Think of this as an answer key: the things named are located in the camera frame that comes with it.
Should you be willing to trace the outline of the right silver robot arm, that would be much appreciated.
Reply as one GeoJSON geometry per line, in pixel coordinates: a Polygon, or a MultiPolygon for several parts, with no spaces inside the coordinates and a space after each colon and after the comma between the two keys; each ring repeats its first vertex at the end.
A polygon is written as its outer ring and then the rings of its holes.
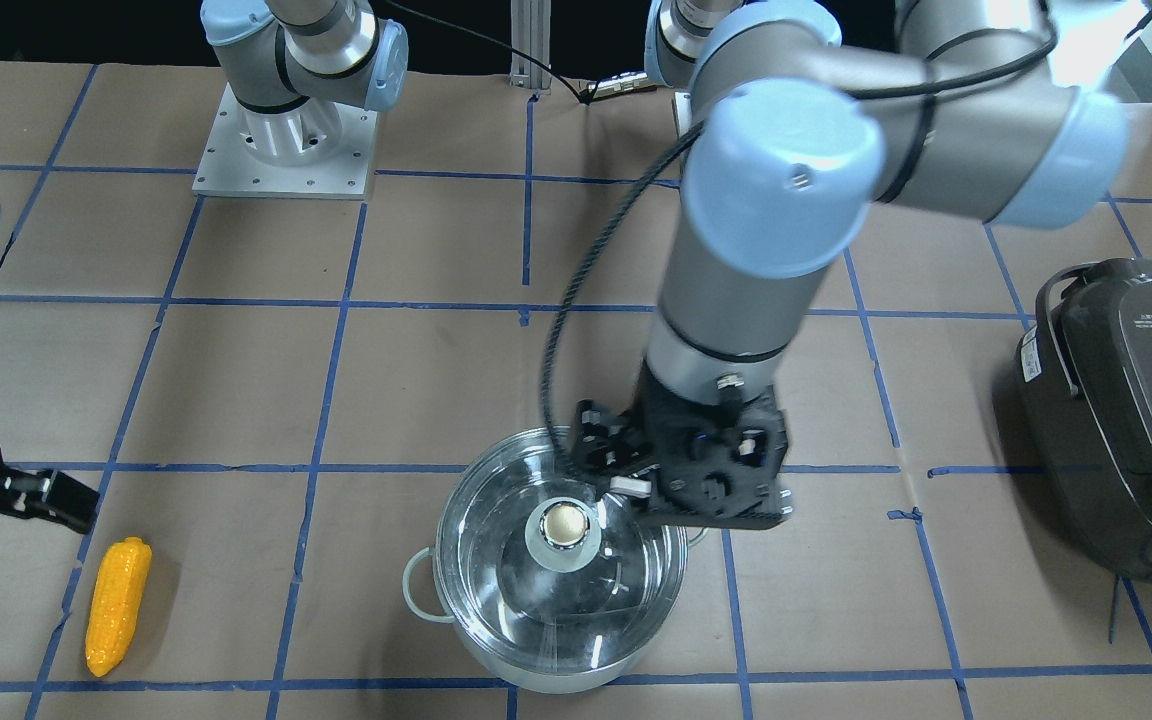
{"type": "MultiPolygon", "coordinates": [[[[410,41],[366,1],[205,1],[227,88],[192,190],[215,199],[361,200],[379,118],[404,88],[410,41]]],[[[0,515],[90,532],[101,497],[58,469],[6,464],[0,515]]]]}

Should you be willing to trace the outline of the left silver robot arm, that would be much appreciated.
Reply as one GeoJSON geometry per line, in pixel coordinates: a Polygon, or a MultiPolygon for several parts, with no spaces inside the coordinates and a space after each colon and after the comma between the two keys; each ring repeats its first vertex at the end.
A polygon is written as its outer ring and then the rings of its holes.
{"type": "Polygon", "coordinates": [[[806,310],[890,202],[1060,229],[1123,167],[1130,123],[1060,76],[1043,1],[900,1],[897,47],[851,47],[814,1],[655,1],[644,61],[690,120],[680,215],[632,404],[582,402],[563,473],[644,526],[782,523],[773,378],[806,310]]]}

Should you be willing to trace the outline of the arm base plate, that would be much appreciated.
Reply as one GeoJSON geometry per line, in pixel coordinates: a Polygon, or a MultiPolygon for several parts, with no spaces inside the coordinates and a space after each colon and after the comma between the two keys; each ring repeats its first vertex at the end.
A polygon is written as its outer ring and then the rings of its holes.
{"type": "Polygon", "coordinates": [[[675,114],[676,135],[682,137],[694,126],[691,94],[684,91],[673,92],[673,114],[675,114]]]}
{"type": "Polygon", "coordinates": [[[218,199],[366,200],[381,118],[316,99],[262,114],[223,88],[192,190],[218,199]]]}

